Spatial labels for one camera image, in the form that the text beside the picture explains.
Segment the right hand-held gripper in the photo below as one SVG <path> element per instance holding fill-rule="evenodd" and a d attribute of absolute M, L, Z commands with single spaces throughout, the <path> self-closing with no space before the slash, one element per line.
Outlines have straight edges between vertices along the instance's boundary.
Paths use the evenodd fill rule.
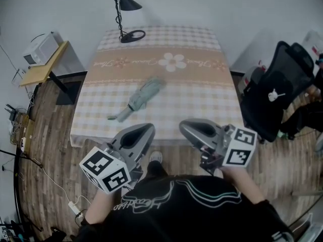
<path fill-rule="evenodd" d="M 219 126 L 204 118 L 188 118 L 179 123 L 181 134 L 195 147 L 203 149 L 200 167 L 214 173 L 220 167 L 246 167 L 257 144 L 257 132 L 233 125 Z"/>

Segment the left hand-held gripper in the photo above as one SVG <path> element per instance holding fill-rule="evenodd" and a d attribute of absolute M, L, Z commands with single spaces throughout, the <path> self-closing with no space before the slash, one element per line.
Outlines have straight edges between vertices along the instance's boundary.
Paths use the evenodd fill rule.
<path fill-rule="evenodd" d="M 143 170 L 140 160 L 155 135 L 151 123 L 137 124 L 121 130 L 112 143 L 93 147 L 79 163 L 88 179 L 106 194 L 138 183 Z"/>

